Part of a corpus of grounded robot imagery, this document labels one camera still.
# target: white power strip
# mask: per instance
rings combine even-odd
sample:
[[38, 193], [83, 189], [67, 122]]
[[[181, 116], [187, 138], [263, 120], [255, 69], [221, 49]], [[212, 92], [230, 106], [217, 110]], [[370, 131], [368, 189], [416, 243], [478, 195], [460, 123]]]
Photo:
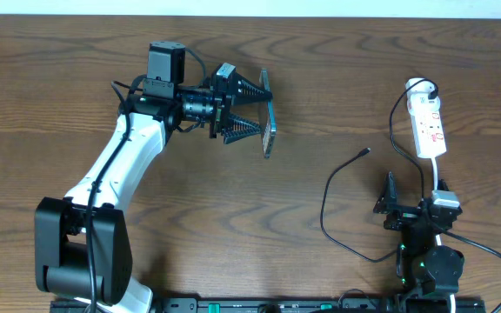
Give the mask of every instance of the white power strip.
[[[405, 88], [408, 89], [421, 79], [410, 79]], [[411, 114], [417, 156], [421, 158], [434, 158], [446, 152], [439, 111], [440, 97], [428, 98], [435, 88], [430, 82], [422, 82], [407, 91], [407, 110]]]

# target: black cable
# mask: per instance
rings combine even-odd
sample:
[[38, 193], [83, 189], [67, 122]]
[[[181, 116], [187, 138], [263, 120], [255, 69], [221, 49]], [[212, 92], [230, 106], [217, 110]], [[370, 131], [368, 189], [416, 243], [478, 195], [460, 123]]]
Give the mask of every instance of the black cable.
[[140, 88], [138, 88], [138, 85], [146, 78], [146, 74], [139, 75], [135, 77], [135, 79], [132, 80], [132, 83], [130, 84], [129, 87], [129, 96], [134, 94], [135, 91], [142, 91]]
[[197, 117], [197, 122], [187, 127], [186, 129], [182, 129], [179, 126], [177, 126], [175, 129], [178, 130], [179, 132], [188, 133], [194, 130], [195, 128], [200, 127], [200, 125], [202, 125], [202, 119], [200, 119], [200, 117]]
[[[479, 249], [481, 249], [483, 251], [486, 251], [486, 252], [488, 252], [488, 253], [490, 253], [490, 254], [492, 254], [494, 256], [497, 256], [497, 257], [499, 257], [501, 259], [501, 253], [500, 252], [498, 252], [498, 251], [496, 251], [496, 250], [494, 250], [492, 248], [489, 248], [489, 247], [487, 247], [487, 246], [485, 246], [485, 245], [483, 245], [481, 243], [474, 242], [471, 239], [465, 238], [465, 237], [460, 236], [460, 235], [456, 235], [454, 233], [451, 233], [451, 232], [449, 232], [447, 230], [442, 229], [440, 226], [438, 226], [438, 224], [436, 224], [436, 223], [434, 223], [434, 221], [432, 221], [431, 216], [430, 216], [430, 214], [429, 214], [429, 212], [428, 212], [427, 209], [424, 210], [424, 216], [426, 217], [426, 219], [429, 221], [429, 223], [431, 224], [431, 226], [433, 228], [435, 228], [436, 230], [442, 232], [443, 234], [445, 234], [447, 236], [450, 236], [450, 237], [452, 237], [454, 239], [457, 239], [460, 242], [468, 243], [468, 244], [470, 244], [472, 246], [475, 246], [475, 247], [477, 247], [477, 248], [479, 248]], [[501, 303], [496, 307], [496, 309], [494, 309], [492, 311], [492, 313], [497, 313], [500, 310], [501, 310]]]
[[[123, 88], [126, 88], [126, 89], [130, 89], [130, 86], [126, 83], [121, 83], [121, 82], [118, 82], [118, 81], [113, 81], [114, 84], [116, 84], [117, 86], [119, 87], [123, 87]], [[143, 89], [142, 88], [137, 88], [136, 91], [142, 91]]]
[[123, 108], [123, 112], [125, 114], [125, 132], [123, 133], [123, 137], [121, 138], [121, 141], [117, 145], [117, 147], [113, 150], [111, 153], [110, 157], [98, 173], [96, 180], [92, 182], [92, 188], [90, 189], [90, 194], [88, 196], [88, 204], [86, 206], [86, 221], [85, 221], [85, 229], [86, 229], [86, 248], [88, 250], [88, 270], [90, 273], [90, 300], [91, 303], [94, 303], [95, 305], [90, 306], [90, 313], [96, 313], [97, 309], [97, 280], [96, 280], [96, 267], [94, 264], [94, 247], [92, 243], [92, 210], [94, 207], [94, 200], [96, 197], [96, 193], [99, 192], [99, 187], [100, 183], [102, 183], [102, 179], [104, 178], [105, 172], [108, 170], [108, 168], [111, 166], [113, 163], [113, 160], [116, 158], [117, 154], [123, 148], [127, 140], [129, 140], [129, 135], [130, 135], [130, 117], [129, 117], [129, 110], [127, 108], [127, 103], [125, 102], [125, 99], [123, 98], [123, 95], [121, 95], [121, 92], [119, 92], [119, 89], [115, 85], [115, 83], [111, 83], [111, 88], [115, 91], [117, 96], [119, 97], [119, 100], [121, 101], [121, 107]]
[[184, 86], [184, 88], [187, 90], [200, 88], [204, 84], [204, 81], [206, 81], [206, 64], [204, 64], [204, 61], [198, 56], [197, 53], [195, 53], [195, 51], [187, 47], [185, 47], [185, 49], [195, 58], [195, 60], [197, 60], [200, 63], [200, 66], [202, 67], [202, 79], [200, 80], [200, 83], [198, 83], [198, 85]]
[[343, 308], [343, 304], [341, 303], [342, 300], [345, 299], [345, 296], [347, 296], [348, 293], [352, 292], [352, 291], [358, 291], [360, 293], [363, 294], [363, 296], [372, 304], [372, 306], [374, 307], [374, 309], [378, 309], [378, 306], [376, 304], [374, 304], [374, 302], [372, 302], [372, 300], [364, 293], [364, 291], [360, 290], [360, 289], [357, 289], [357, 288], [353, 288], [353, 289], [350, 289], [350, 290], [347, 290], [343, 293], [343, 295], [341, 295], [341, 297], [339, 297], [339, 300], [337, 300], [337, 306], [338, 308]]
[[349, 165], [350, 163], [352, 163], [353, 161], [357, 160], [358, 158], [360, 157], [363, 157], [365, 156], [367, 153], [371, 152], [371, 148], [366, 148], [366, 149], [363, 149], [361, 150], [356, 156], [354, 156], [351, 160], [339, 165], [331, 174], [330, 174], [330, 177], [328, 178], [328, 182], [326, 182], [326, 188], [324, 189], [324, 199], [322, 200], [322, 209], [320, 209], [320, 229], [322, 230], [322, 232], [324, 233], [324, 235], [330, 239], [333, 243], [337, 244], [338, 246], [344, 248], [344, 249], [347, 249], [349, 252], [352, 252], [354, 253], [355, 255], [357, 256], [360, 256], [361, 258], [363, 258], [364, 260], [366, 261], [369, 261], [369, 262], [373, 262], [373, 263], [378, 263], [378, 262], [382, 262], [383, 260], [386, 260], [387, 258], [389, 258], [390, 256], [393, 256], [397, 250], [393, 250], [392, 252], [388, 253], [387, 255], [385, 256], [382, 256], [380, 257], [379, 259], [371, 259], [367, 256], [363, 256], [362, 254], [356, 252], [355, 250], [349, 248], [348, 246], [344, 245], [343, 243], [340, 243], [338, 240], [332, 238], [330, 235], [328, 235], [328, 232], [326, 232], [326, 229], [324, 228], [324, 206], [326, 205], [326, 197], [328, 196], [328, 187], [330, 187], [330, 182], [331, 182], [331, 179], [334, 177], [334, 175], [336, 175], [336, 173], [338, 173], [342, 168], [344, 168], [345, 166]]
[[397, 153], [399, 153], [400, 155], [402, 155], [404, 158], [406, 158], [407, 160], [409, 160], [409, 162], [413, 163], [413, 165], [415, 165], [415, 167], [417, 167], [418, 172], [421, 175], [421, 201], [424, 198], [424, 172], [423, 172], [423, 169], [418, 164], [418, 162], [415, 161], [415, 159], [413, 159], [411, 156], [407, 155], [405, 152], [401, 151], [401, 149], [399, 149], [397, 147], [396, 142], [395, 142], [395, 140], [393, 138], [393, 125], [392, 125], [391, 120], [393, 118], [393, 112], [396, 110], [397, 105], [399, 104], [399, 102], [401, 101], [401, 99], [407, 94], [407, 91], [411, 90], [413, 87], [417, 86], [418, 84], [420, 84], [422, 82], [429, 82], [429, 83], [434, 84], [434, 90], [431, 91], [431, 93], [429, 94], [428, 98], [429, 99], [436, 98], [436, 96], [438, 95], [438, 86], [436, 85], [436, 83], [432, 82], [430, 79], [423, 78], [423, 79], [419, 80], [418, 82], [414, 83], [413, 85], [411, 85], [411, 87], [407, 88], [401, 94], [401, 96], [399, 96], [399, 98], [396, 101], [396, 104], [394, 104], [394, 106], [393, 106], [393, 108], [391, 108], [391, 112], [390, 112], [390, 141], [391, 141], [391, 145], [393, 146], [393, 149], [395, 149], [397, 151]]
[[[86, 308], [84, 308], [84, 312], [83, 312], [83, 313], [88, 313], [88, 312], [90, 312], [90, 310], [92, 310], [92, 308], [91, 308], [91, 307], [92, 307], [92, 303], [91, 303], [91, 304], [88, 304], [88, 306], [86, 306]], [[105, 309], [103, 309], [103, 308], [101, 308], [101, 307], [99, 307], [99, 306], [96, 306], [96, 310], [97, 310], [98, 312], [103, 312], [103, 313], [108, 313], [108, 312], [109, 312], [108, 310], [105, 310]]]

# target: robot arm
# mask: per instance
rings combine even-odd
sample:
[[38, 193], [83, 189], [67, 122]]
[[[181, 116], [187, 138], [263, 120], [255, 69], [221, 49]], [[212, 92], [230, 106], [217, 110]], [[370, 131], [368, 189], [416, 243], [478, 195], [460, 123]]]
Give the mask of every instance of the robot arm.
[[[124, 215], [143, 173], [172, 133], [209, 123], [210, 138], [220, 134], [224, 143], [261, 134], [264, 157], [270, 156], [276, 124], [266, 71], [260, 77], [264, 87], [258, 87], [239, 75], [235, 66], [224, 63], [204, 83], [186, 87], [180, 85], [184, 80], [184, 54], [185, 47], [180, 43], [150, 44], [148, 74], [131, 85], [119, 110], [117, 127], [100, 157], [63, 199], [46, 197], [38, 205], [35, 253], [40, 290], [90, 302], [85, 300], [90, 298], [93, 285], [88, 250], [84, 244], [70, 242], [68, 236], [84, 230], [87, 213], [91, 212], [98, 307], [110, 312], [148, 312], [152, 293], [131, 277], [132, 255]], [[136, 94], [140, 83], [144, 85], [142, 94]], [[230, 113], [231, 107], [247, 103], [260, 103], [259, 123]], [[125, 115], [130, 119], [130, 134], [118, 148], [128, 127]], [[196, 124], [181, 130], [182, 121]], [[116, 149], [118, 153], [91, 198], [92, 209], [92, 186]]]

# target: wood grain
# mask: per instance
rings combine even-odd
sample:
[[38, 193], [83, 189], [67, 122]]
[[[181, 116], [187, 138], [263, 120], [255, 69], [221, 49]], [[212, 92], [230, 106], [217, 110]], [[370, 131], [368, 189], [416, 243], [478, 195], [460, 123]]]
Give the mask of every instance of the wood grain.
[[[441, 89], [449, 152], [440, 175], [464, 208], [454, 230], [501, 251], [501, 21], [0, 16], [0, 311], [47, 311], [53, 296], [34, 284], [34, 209], [92, 165], [115, 124], [109, 81], [144, 73], [158, 39], [190, 46], [208, 70], [229, 62], [257, 79], [267, 67], [279, 137], [263, 160], [257, 137], [223, 146], [205, 131], [173, 135], [127, 216], [144, 283], [204, 297], [397, 290], [394, 262], [339, 249], [318, 213], [330, 172], [369, 146], [333, 181], [327, 226], [368, 256], [396, 244], [371, 208], [388, 170], [405, 202], [418, 197], [418, 174], [391, 149], [387, 127], [413, 76]], [[196, 62], [186, 68], [196, 82]], [[414, 150], [406, 110], [394, 121]], [[501, 261], [444, 242], [466, 256], [460, 294], [481, 296], [490, 311], [501, 300]]]

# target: small robot arm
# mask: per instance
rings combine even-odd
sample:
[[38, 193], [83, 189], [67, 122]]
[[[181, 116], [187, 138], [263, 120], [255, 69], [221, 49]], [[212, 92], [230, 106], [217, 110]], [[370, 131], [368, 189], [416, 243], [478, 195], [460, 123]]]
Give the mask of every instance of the small robot arm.
[[[204, 78], [197, 86], [181, 85], [185, 51], [203, 66]], [[130, 87], [122, 85], [129, 87], [129, 93], [122, 99], [125, 105], [120, 106], [117, 127], [104, 151], [63, 199], [45, 197], [37, 207], [37, 287], [90, 302], [86, 300], [91, 291], [86, 245], [68, 240], [68, 236], [85, 231], [90, 207], [98, 307], [110, 312], [148, 312], [152, 292], [131, 276], [132, 255], [124, 216], [132, 195], [175, 130], [188, 132], [208, 123], [209, 137], [220, 134], [226, 144], [260, 134], [264, 157], [270, 157], [277, 128], [266, 70], [261, 72], [260, 83], [262, 86], [257, 86], [242, 77], [228, 63], [220, 64], [206, 77], [204, 63], [182, 44], [151, 43], [147, 74], [137, 77]], [[260, 103], [258, 123], [230, 112], [232, 107], [247, 103]], [[194, 124], [183, 130], [179, 126], [182, 121]], [[95, 185], [102, 172], [99, 185]], [[97, 191], [91, 196], [95, 186]]]

